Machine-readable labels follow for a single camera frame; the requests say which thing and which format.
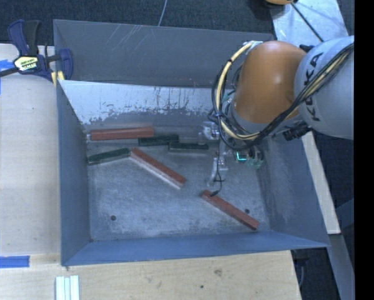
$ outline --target black floor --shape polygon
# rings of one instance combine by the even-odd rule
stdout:
[[[355,0],[337,0],[350,35],[355,34]],[[53,45],[53,19],[158,25],[165,0],[0,0],[0,42],[18,19],[42,21],[38,44]],[[262,0],[167,0],[162,26],[272,33]],[[353,198],[353,141],[315,134],[336,208]],[[345,232],[355,263],[354,226]],[[339,299],[325,249],[308,250],[303,300]]]

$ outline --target dark green bar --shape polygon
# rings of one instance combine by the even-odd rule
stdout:
[[[171,142],[169,143],[169,151],[172,153],[191,153],[209,150],[208,144],[197,144],[197,143],[182,143],[182,142]]]
[[[179,142],[179,136],[177,134],[169,134],[166,136],[154,136],[154,137],[140,137],[138,139],[138,145],[140,147],[146,146],[166,146],[169,143]]]
[[[113,160],[124,159],[130,156],[130,150],[126,147],[123,149],[107,151],[104,153],[94,154],[88,157],[88,165],[92,166],[99,163],[107,163]]]

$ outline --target yellow label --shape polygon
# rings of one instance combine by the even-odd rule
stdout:
[[[20,57],[15,60],[14,65],[20,71],[30,71],[37,68],[38,58],[37,57]]]

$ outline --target white cable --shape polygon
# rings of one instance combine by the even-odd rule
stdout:
[[[255,46],[257,46],[258,44],[263,43],[263,41],[251,40],[251,41],[244,42],[243,45],[246,45],[248,43],[252,43],[252,45],[249,47],[249,49],[247,49],[247,52],[245,52],[245,54],[248,54]]]
[[[159,23],[157,24],[158,27],[160,27],[160,25],[162,24],[162,20],[163,20],[163,16],[164,16],[164,11],[166,10],[166,6],[167,6],[167,1],[168,1],[168,0],[165,0],[165,1],[164,1],[163,10],[162,10],[162,15],[160,16]]]

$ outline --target red bar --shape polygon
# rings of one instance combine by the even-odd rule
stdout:
[[[164,164],[158,162],[158,160],[155,160],[150,155],[146,154],[140,149],[137,149],[136,147],[131,150],[130,157],[137,161],[141,166],[155,172],[158,176],[165,178],[178,187],[183,186],[187,181],[185,177],[169,169]]]
[[[90,135],[92,141],[150,138],[154,136],[154,128],[135,127],[127,129],[91,130]]]
[[[212,193],[209,190],[205,190],[202,198],[207,201],[208,203],[215,206],[217,209],[227,213],[229,216],[233,217],[234,219],[238,220],[240,223],[246,225],[248,228],[252,230],[256,230],[259,226],[259,222],[248,216],[246,213],[237,209],[232,204],[228,203],[227,201],[223,200],[221,197],[213,196],[211,197]]]

